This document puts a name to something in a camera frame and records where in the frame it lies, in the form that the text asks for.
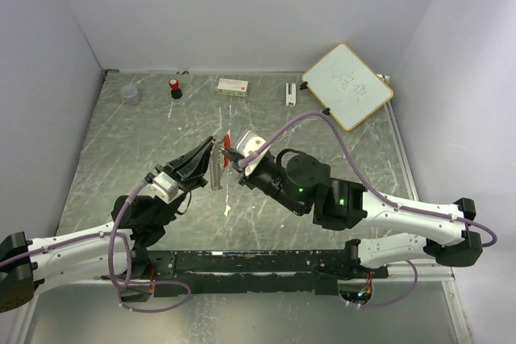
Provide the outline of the saw keychain with red handle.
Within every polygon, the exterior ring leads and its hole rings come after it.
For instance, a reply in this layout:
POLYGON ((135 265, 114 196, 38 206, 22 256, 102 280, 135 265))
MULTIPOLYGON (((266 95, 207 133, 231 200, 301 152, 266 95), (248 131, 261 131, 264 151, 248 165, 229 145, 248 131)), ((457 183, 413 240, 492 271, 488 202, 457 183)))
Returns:
POLYGON ((215 140, 214 146, 210 153, 210 189, 218 191, 222 188, 221 179, 223 169, 227 167, 229 162, 223 154, 223 150, 231 146, 231 135, 227 132, 220 140, 215 140))

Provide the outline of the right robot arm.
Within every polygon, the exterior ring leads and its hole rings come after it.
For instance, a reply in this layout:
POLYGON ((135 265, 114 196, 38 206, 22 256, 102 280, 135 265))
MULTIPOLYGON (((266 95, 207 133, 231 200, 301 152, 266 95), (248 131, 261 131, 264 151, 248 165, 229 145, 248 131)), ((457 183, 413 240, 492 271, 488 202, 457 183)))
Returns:
POLYGON ((246 167, 240 166, 243 154, 236 150, 223 154, 239 172, 239 184, 260 190, 297 216, 312 214, 313 223, 325 230, 350 230, 367 223, 395 230, 391 236, 346 243, 342 267, 350 277, 412 259, 471 267, 483 252, 481 236, 471 229, 475 205, 467 198, 430 205, 373 193, 363 184, 331 177, 329 165, 300 151, 287 164, 266 152, 246 167))

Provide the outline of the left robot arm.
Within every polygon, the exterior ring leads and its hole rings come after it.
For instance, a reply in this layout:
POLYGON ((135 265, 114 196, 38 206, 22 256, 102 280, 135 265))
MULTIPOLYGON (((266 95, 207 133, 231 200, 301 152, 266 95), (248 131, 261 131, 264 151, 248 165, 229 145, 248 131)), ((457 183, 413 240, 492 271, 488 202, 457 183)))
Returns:
POLYGON ((123 289, 148 274, 148 247, 183 212, 184 201, 206 185, 214 137, 156 166, 126 196, 118 197, 111 222, 57 237, 29 239, 23 232, 1 241, 1 310, 10 312, 51 288, 101 276, 123 289))

